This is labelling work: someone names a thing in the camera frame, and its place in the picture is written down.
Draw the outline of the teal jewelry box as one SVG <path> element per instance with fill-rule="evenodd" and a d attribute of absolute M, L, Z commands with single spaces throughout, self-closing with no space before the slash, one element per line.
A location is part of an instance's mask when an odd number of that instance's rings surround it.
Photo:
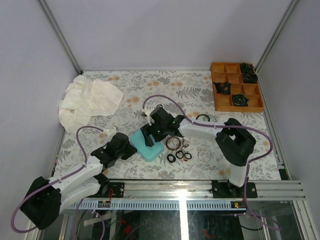
<path fill-rule="evenodd" d="M 147 162 L 154 161 L 164 151 L 164 144 L 162 142 L 156 142 L 152 135 L 150 135 L 150 138 L 152 140 L 152 143 L 154 144 L 153 146 L 146 146 L 145 139 L 141 130 L 138 130 L 129 138 L 131 144 L 137 149 L 137 152 L 140 153 Z"/>

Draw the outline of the black hair tie double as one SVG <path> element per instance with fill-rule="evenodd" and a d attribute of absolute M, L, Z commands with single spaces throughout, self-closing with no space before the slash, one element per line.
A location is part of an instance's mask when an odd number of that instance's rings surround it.
<path fill-rule="evenodd" d="M 173 154 L 168 154 L 166 159 L 169 163 L 174 163 L 176 161 L 176 157 Z"/>

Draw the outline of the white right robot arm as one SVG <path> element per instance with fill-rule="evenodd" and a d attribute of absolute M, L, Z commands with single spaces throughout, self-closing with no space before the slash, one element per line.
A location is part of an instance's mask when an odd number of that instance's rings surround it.
<path fill-rule="evenodd" d="M 154 146 L 167 136 L 216 142 L 230 163 L 229 194 L 237 198 L 245 193 L 248 158 L 256 140 L 236 119 L 229 118 L 219 127 L 201 120 L 192 121 L 184 115 L 174 117 L 161 106 L 154 110 L 143 109 L 142 114 L 148 121 L 140 128 L 147 147 Z"/>

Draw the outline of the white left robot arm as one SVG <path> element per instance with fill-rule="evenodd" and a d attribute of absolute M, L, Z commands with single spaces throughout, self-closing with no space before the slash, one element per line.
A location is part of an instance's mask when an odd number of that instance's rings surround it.
<path fill-rule="evenodd" d="M 117 160 L 127 160 L 136 153 L 129 137 L 117 132 L 105 146 L 94 150 L 86 162 L 55 177 L 35 179 L 19 210 L 38 229 L 44 230 L 66 208 L 81 199 L 94 195 L 105 197 L 110 181 L 103 171 Z"/>

